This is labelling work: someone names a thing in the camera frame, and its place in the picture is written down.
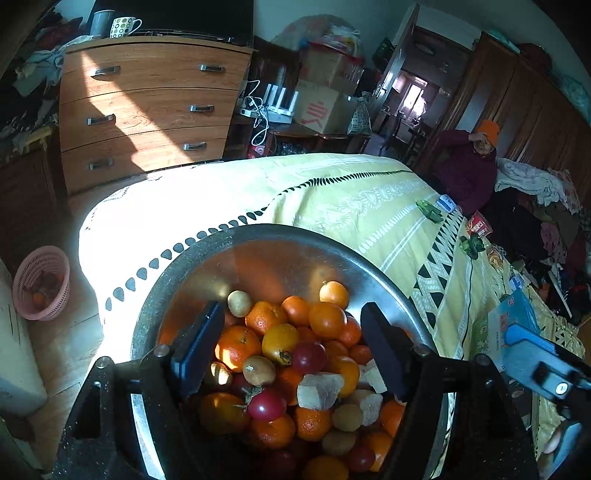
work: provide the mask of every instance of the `black screen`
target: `black screen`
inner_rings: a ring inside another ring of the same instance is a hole
[[[252,44],[254,0],[96,0],[92,13],[107,9],[141,18],[138,34],[176,30]]]

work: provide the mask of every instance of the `plastic laundry basket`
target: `plastic laundry basket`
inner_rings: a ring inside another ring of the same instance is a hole
[[[28,289],[39,278],[41,272],[64,275],[60,291],[50,305],[42,311],[33,306]],[[31,252],[18,267],[12,284],[12,300],[17,312],[27,320],[46,322],[53,320],[65,308],[70,295],[70,262],[66,254],[52,245],[40,247]]]

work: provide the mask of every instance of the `person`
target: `person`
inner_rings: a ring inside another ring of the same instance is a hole
[[[492,120],[483,120],[473,134],[445,130],[435,139],[433,155],[447,147],[450,157],[436,164],[423,180],[440,194],[448,194],[467,217],[482,208],[495,190],[495,147],[500,131]]]

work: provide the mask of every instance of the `purple jacket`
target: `purple jacket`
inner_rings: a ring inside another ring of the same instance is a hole
[[[496,182],[496,150],[483,157],[474,151],[468,135],[465,130],[445,130],[437,136],[433,151],[438,155],[442,148],[450,148],[450,157],[435,165],[433,174],[466,216],[488,202]]]

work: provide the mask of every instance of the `drawer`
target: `drawer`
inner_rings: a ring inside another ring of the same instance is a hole
[[[170,128],[225,127],[232,119],[237,96],[232,90],[156,88],[66,103],[60,106],[61,150]],[[192,105],[213,105],[213,111],[191,112]]]
[[[221,48],[167,43],[120,44],[66,54],[60,102],[159,87],[239,90],[250,55]],[[201,65],[222,72],[202,71]],[[116,70],[95,75],[97,69]]]
[[[61,165],[68,194],[158,168],[222,158],[227,135],[228,127],[177,128],[104,140],[64,152]],[[197,149],[185,150],[185,144]]]

